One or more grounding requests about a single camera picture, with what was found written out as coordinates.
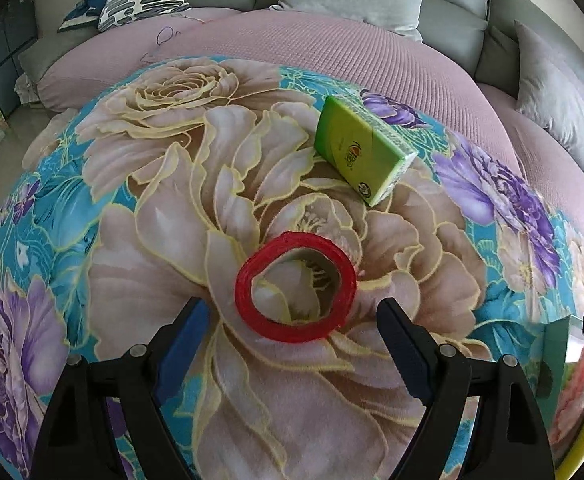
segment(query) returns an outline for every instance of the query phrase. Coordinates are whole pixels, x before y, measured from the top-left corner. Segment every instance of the blue leaf print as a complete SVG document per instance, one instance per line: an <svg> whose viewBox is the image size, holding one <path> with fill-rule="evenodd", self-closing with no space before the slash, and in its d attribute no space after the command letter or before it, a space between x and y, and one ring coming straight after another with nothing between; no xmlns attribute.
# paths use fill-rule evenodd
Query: blue leaf print
<svg viewBox="0 0 584 480"><path fill-rule="evenodd" d="M90 188L83 182L79 163L73 160L43 184L34 203L34 223L43 227L57 250L68 248L85 236L114 192L97 203L92 201Z"/></svg>
<svg viewBox="0 0 584 480"><path fill-rule="evenodd" d="M89 253L96 240L97 224L69 250L54 259L50 288L56 297L56 309L66 320L67 340L73 347L85 343L85 308L89 300L87 270Z"/></svg>

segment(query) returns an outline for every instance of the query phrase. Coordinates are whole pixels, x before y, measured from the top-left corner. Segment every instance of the red tape roll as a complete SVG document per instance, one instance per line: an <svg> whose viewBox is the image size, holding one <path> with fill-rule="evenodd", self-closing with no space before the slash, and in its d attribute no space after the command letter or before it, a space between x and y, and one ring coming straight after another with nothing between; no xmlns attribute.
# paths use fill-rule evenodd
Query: red tape roll
<svg viewBox="0 0 584 480"><path fill-rule="evenodd" d="M338 271L340 284L326 317L307 324L286 325L263 316L252 301L251 290L254 279L271 263L296 249L311 249L322 254ZM325 338L332 330L343 326L356 292L357 273L347 254L338 246L327 238L311 233L285 232L245 262L236 277L234 301L243 320L263 337L284 343L305 343Z"/></svg>

